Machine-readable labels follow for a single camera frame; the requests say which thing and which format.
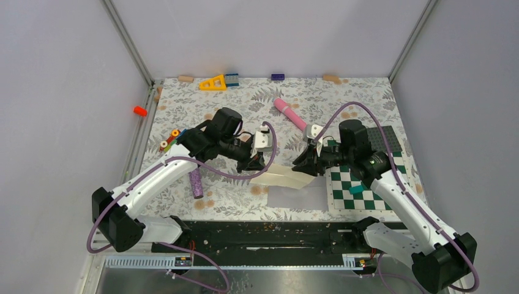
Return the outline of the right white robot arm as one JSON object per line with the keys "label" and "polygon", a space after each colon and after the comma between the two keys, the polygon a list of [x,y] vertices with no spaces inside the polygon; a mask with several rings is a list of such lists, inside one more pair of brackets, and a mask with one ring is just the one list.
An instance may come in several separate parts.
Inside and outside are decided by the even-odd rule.
{"label": "right white robot arm", "polygon": [[348,167],[352,175],[381,197],[411,233],[395,232],[374,217],[353,225],[352,247],[359,252],[375,248],[408,266],[417,282],[438,293],[471,273],[477,241],[459,234],[441,220],[414,193],[396,168],[394,157],[372,147],[368,129],[356,119],[339,124],[340,141],[324,146],[319,125],[307,125],[308,145],[293,162],[293,171],[323,175],[332,167]]}

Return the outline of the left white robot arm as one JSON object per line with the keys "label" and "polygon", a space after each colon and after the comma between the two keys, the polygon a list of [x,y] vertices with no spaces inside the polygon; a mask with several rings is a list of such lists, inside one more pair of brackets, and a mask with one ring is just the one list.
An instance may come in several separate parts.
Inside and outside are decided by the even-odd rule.
{"label": "left white robot arm", "polygon": [[241,141],[242,126],[242,116],[223,107],[212,119],[184,130],[160,159],[134,178],[112,190],[95,190],[88,252],[98,254],[109,248],[125,252],[142,242],[167,243],[176,252],[188,248],[190,236],[173,217],[142,212],[159,193],[200,167],[237,180],[267,172],[277,149],[273,126],[265,121],[247,141]]}

